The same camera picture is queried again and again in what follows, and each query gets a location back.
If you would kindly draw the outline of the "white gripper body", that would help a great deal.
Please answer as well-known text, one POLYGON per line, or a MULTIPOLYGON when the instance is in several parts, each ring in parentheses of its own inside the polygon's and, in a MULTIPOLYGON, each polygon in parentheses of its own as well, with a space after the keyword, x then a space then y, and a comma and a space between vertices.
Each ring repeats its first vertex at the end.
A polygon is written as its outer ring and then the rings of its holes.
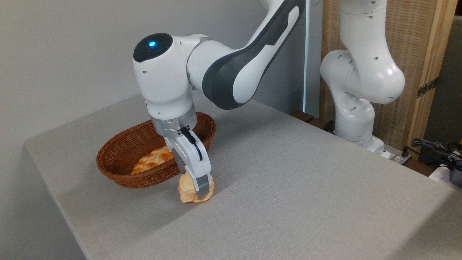
POLYGON ((192 179, 207 176, 208 180, 211 181, 210 171, 212 168, 206 148, 193 130, 190 130, 189 133, 195 139, 195 144, 190 143, 184 135, 177 138, 165 137, 165 143, 169 150, 175 150, 178 153, 187 166, 186 171, 190 173, 192 179))

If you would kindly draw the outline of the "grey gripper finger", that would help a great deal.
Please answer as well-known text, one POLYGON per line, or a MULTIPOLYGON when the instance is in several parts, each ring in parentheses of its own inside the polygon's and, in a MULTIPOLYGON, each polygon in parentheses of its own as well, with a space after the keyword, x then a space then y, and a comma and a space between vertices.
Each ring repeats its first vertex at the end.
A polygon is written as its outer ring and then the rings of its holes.
POLYGON ((205 197, 208 196, 212 181, 213 179, 210 173, 194 178, 195 193, 198 200, 205 199, 205 197))

